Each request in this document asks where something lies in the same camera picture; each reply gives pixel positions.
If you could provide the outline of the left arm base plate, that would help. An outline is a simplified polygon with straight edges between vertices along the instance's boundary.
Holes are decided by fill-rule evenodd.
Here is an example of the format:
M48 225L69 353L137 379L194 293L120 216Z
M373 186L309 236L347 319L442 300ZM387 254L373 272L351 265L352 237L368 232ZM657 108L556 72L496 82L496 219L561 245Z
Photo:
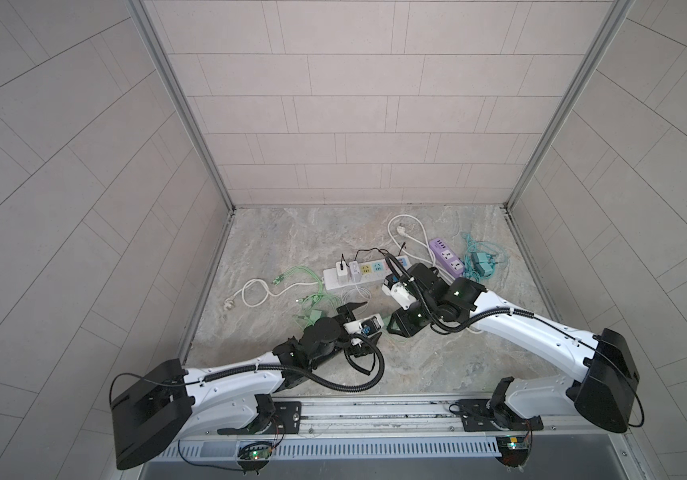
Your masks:
M273 402L272 408L259 406L258 416L243 428L222 428L219 435L298 434L302 404L299 401Z

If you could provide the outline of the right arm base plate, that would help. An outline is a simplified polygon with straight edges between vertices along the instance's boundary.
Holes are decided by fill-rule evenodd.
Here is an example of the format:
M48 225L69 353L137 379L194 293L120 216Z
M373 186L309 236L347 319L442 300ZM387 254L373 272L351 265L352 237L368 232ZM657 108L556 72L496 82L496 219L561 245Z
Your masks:
M505 403L489 406L489 399L457 400L449 406L449 412L461 418L465 432L543 430L541 417L525 419Z

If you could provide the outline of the white square charger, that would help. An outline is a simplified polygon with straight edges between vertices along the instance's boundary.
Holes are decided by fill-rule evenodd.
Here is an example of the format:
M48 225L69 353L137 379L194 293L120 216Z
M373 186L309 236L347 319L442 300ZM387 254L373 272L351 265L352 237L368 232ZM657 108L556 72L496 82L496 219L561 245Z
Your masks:
M353 281L353 283L361 282L363 273L361 273L361 267L359 267L357 261L349 262L349 273L351 273L351 281Z

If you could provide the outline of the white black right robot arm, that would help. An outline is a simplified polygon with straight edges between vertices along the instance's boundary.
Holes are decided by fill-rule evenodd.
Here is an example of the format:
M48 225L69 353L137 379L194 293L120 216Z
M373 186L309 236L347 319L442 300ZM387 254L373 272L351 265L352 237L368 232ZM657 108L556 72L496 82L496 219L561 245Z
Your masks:
M633 428L641 409L639 370L627 340L609 328L579 330L521 308L459 277L445 282L435 267L405 267L387 258L383 292L399 307L389 332L410 338L425 328L439 335L475 328L497 335L551 363L557 375L532 380L503 378L477 418L505 430L530 428L541 416L579 415L611 433Z

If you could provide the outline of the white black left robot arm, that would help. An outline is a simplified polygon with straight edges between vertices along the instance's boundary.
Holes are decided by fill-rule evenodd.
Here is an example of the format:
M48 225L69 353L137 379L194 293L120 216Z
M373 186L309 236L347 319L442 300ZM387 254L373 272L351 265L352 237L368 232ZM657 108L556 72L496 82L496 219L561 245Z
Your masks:
M288 432L272 396L307 381L343 393L375 387L385 374L377 346L385 324L379 314L355 317L357 309L347 303L302 337L248 361L185 368L174 358L135 375L133 385L109 395L117 468L140 466L192 436Z

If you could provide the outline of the white multicolour power strip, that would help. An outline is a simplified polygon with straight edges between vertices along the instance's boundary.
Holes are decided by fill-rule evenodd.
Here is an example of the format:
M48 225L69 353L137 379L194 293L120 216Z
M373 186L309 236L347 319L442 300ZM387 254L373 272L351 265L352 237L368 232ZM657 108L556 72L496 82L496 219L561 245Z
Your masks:
M339 261L333 268L323 271L323 284L329 292L347 288L364 288L369 284L383 283L383 280L392 273L385 259L355 262L353 266Z

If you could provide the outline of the white cube charger black plug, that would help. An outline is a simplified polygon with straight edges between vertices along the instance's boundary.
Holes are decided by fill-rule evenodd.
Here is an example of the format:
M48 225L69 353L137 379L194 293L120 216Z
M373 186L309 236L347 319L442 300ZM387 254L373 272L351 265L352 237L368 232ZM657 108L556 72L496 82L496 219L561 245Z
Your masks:
M341 260L336 265L337 278L340 285L345 285L349 282L349 266L345 260Z

